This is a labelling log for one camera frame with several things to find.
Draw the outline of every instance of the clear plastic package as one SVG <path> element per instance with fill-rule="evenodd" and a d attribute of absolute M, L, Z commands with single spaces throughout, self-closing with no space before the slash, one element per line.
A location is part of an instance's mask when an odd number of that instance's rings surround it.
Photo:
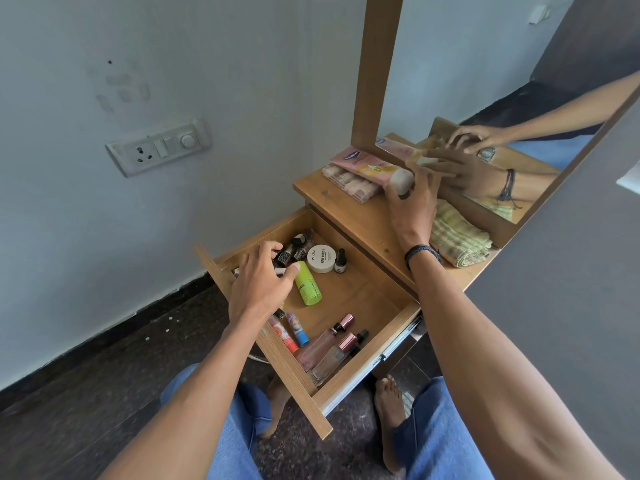
<path fill-rule="evenodd" d="M 374 184 L 336 165 L 327 165 L 322 169 L 325 177 L 331 180 L 340 190 L 348 193 L 360 203 L 368 201 L 373 195 L 382 190 L 380 185 Z"/>

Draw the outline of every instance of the wooden mirror frame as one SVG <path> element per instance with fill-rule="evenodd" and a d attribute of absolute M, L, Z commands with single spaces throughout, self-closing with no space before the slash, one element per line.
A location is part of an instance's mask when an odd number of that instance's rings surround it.
<path fill-rule="evenodd" d="M 403 162 L 391 153 L 377 147 L 376 140 L 403 1 L 367 0 L 358 71 L 358 88 L 351 130 L 351 144 L 353 146 L 401 166 L 404 166 Z M 485 209 L 482 205 L 446 185 L 440 187 L 438 196 L 450 202 L 471 224 L 488 231 L 493 244 L 502 248 L 571 175 L 573 170 L 580 165 L 639 97 L 640 88 L 636 89 L 613 116 L 603 124 L 591 141 L 578 153 L 567 168 L 560 172 L 553 183 L 517 223 L 512 223 L 494 214 L 491 210 Z"/>

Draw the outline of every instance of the open drawer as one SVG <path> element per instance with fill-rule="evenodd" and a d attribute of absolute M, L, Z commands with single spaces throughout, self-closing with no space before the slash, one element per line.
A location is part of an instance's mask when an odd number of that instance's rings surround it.
<path fill-rule="evenodd" d="M 311 340 L 347 313 L 355 317 L 349 331 L 358 333 L 366 328 L 369 337 L 362 350 L 345 360 L 340 369 L 319 387 L 315 386 L 270 325 L 262 327 L 256 343 L 318 435 L 324 439 L 333 430 L 326 419 L 327 414 L 416 327 L 420 320 L 418 302 L 354 243 L 308 207 L 215 260 L 203 247 L 197 246 L 196 250 L 213 280 L 229 298 L 231 284 L 235 280 L 232 270 L 239 265 L 242 254 L 265 240 L 287 243 L 307 229 L 313 230 L 316 243 L 328 244 L 336 250 L 344 248 L 348 267 L 343 274 L 313 273 L 323 295 L 318 304 L 305 306 L 294 286 L 284 309 L 298 316 Z M 289 324 L 284 325 L 291 332 Z"/>

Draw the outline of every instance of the black bracelet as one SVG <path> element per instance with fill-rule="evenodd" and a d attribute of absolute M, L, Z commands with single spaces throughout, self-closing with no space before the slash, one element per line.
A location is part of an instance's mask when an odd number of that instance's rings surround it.
<path fill-rule="evenodd" d="M 513 185 L 516 181 L 516 170 L 513 168 L 509 168 L 507 170 L 507 181 L 504 184 L 504 188 L 500 195 L 498 195 L 498 200 L 505 202 L 508 200 L 513 201 L 513 197 L 511 197 L 511 192 L 513 192 Z"/>
<path fill-rule="evenodd" d="M 411 260 L 412 257 L 414 257 L 416 254 L 418 254 L 421 251 L 430 252 L 431 254 L 436 256 L 436 259 L 438 260 L 438 262 L 442 264 L 442 257 L 440 256 L 440 253 L 437 252 L 437 250 L 433 249 L 431 246 L 427 246 L 426 244 L 418 244 L 417 246 L 414 246 L 411 249 L 409 249 L 404 255 L 404 263 L 406 264 L 406 268 L 409 271 L 411 271 L 411 267 L 409 266 L 409 261 Z"/>

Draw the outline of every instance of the foot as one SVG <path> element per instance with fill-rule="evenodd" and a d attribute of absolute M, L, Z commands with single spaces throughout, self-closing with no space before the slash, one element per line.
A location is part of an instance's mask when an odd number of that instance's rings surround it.
<path fill-rule="evenodd" d="M 271 424 L 260 435 L 261 438 L 268 438 L 276 432 L 284 406 L 291 397 L 287 389 L 278 376 L 274 377 L 269 387 L 267 387 L 267 397 L 271 403 Z"/>
<path fill-rule="evenodd" d="M 406 419 L 402 392 L 396 386 L 396 381 L 387 376 L 376 383 L 376 395 L 374 398 L 380 425 L 382 427 L 382 460 L 387 469 L 398 475 L 402 467 L 396 460 L 394 452 L 394 430 Z"/>

